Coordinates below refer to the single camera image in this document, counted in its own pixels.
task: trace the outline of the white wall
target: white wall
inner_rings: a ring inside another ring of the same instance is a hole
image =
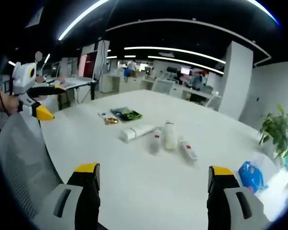
[[[248,102],[240,121],[259,130],[261,115],[277,113],[277,104],[288,113],[288,62],[252,70]]]
[[[209,72],[206,85],[213,87],[214,91],[220,92],[223,78],[215,73]]]
[[[253,51],[232,41],[220,88],[219,112],[238,120],[244,109],[252,76]]]

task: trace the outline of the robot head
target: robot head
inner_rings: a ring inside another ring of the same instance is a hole
[[[23,94],[35,83],[36,63],[27,63],[21,65],[17,62],[13,74],[13,92],[15,94]]]

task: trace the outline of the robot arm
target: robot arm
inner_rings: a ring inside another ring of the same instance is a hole
[[[41,95],[54,95],[65,92],[60,86],[42,84],[33,87],[36,79],[36,63],[21,65],[17,62],[13,74],[13,92],[18,95],[18,111],[25,111],[40,121],[53,120],[53,114],[33,98]]]

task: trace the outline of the white chair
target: white chair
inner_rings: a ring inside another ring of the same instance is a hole
[[[175,84],[174,81],[163,80],[163,79],[157,78],[154,82],[153,87],[152,87],[152,91],[169,95],[174,84]]]
[[[45,143],[28,128],[19,113],[9,117],[0,132],[0,163],[14,197],[29,219],[43,200],[62,183]]]
[[[209,101],[205,104],[205,107],[218,111],[221,100],[221,96],[213,94]]]

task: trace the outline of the black ceiling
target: black ceiling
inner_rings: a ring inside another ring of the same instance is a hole
[[[150,22],[106,29],[148,19],[186,19],[210,23],[231,30],[255,41],[272,56],[262,63],[288,61],[288,0],[273,3],[262,0],[279,21],[277,25],[268,15],[247,0],[110,0],[84,17],[62,41],[62,31],[85,9],[97,0],[49,0],[45,4],[40,24],[24,29],[8,53],[14,61],[32,61],[36,51],[50,60],[80,55],[78,48],[100,38],[110,41],[111,55],[160,56],[155,50],[129,50],[127,46],[161,46],[190,50],[222,59],[232,40],[254,51],[254,63],[267,57],[251,44],[204,25],[182,22]],[[216,61],[195,55],[174,52],[176,59],[196,62],[214,68]]]

